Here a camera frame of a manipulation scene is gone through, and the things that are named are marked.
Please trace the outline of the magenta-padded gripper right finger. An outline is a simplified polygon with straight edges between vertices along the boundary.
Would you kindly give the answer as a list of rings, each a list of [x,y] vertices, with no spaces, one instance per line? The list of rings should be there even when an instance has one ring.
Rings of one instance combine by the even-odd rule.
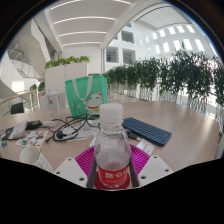
[[[172,173],[172,169],[158,155],[150,156],[131,145],[130,176],[134,188],[143,187]]]

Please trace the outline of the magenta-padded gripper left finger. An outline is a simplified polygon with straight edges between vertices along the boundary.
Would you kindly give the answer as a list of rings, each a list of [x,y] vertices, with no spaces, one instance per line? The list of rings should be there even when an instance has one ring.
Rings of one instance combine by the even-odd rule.
[[[94,148],[88,148],[75,158],[65,159],[54,174],[78,186],[92,189],[96,177]]]

